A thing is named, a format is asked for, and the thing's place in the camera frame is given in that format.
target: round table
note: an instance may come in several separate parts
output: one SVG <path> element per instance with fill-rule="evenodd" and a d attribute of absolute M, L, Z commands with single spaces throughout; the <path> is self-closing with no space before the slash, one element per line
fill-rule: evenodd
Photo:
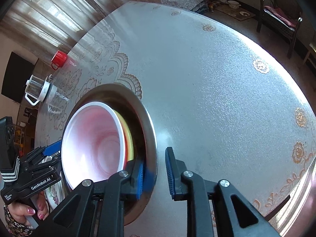
<path fill-rule="evenodd" d="M 35 145 L 62 137 L 78 100 L 121 83 L 146 107 L 158 175 L 143 213 L 125 236 L 185 236 L 186 202 L 168 189 L 165 149 L 204 179 L 228 179 L 267 215 L 316 155 L 315 115 L 287 71 L 233 29 L 169 6 L 129 2 L 70 51 L 40 105 Z"/>

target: red cup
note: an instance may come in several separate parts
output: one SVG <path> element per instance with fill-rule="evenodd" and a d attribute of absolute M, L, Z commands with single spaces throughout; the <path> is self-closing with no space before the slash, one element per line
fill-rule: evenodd
<path fill-rule="evenodd" d="M 64 52 L 58 50 L 55 53 L 54 57 L 52 58 L 51 67 L 54 70 L 57 70 L 57 69 L 61 68 L 65 64 L 67 58 L 68 58 L 67 54 L 65 54 Z"/>

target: floral sleeve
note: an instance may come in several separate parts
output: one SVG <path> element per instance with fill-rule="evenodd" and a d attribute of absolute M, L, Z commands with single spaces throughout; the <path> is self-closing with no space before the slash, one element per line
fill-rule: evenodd
<path fill-rule="evenodd" d="M 29 236 L 33 232 L 34 228 L 32 226 L 21 225 L 13 219 L 7 205 L 4 206 L 4 216 L 8 224 L 7 229 L 13 237 Z"/>

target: fingernail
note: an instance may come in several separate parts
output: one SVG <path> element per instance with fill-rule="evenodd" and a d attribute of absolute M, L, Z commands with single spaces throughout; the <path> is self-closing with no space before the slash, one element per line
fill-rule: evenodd
<path fill-rule="evenodd" d="M 27 212 L 31 215 L 34 215 L 35 214 L 35 210 L 32 209 L 32 208 L 27 208 Z"/>

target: silver bolt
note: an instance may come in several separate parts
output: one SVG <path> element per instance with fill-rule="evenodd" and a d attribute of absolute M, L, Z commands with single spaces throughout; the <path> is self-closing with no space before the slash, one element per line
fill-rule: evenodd
<path fill-rule="evenodd" d="M 220 184 L 221 184 L 221 186 L 223 186 L 223 187 L 228 187 L 228 186 L 229 186 L 229 181 L 227 181 L 227 180 L 222 180 L 222 181 L 220 181 Z"/>
<path fill-rule="evenodd" d="M 128 176 L 128 172 L 126 170 L 122 170 L 118 173 L 121 177 L 127 177 Z"/>
<path fill-rule="evenodd" d="M 186 177 L 192 177 L 193 176 L 193 172 L 187 170 L 187 171 L 184 171 L 183 174 L 186 176 Z"/>
<path fill-rule="evenodd" d="M 82 185 L 85 186 L 85 187 L 88 187 L 91 185 L 91 180 L 87 179 L 87 180 L 83 180 L 82 181 Z"/>

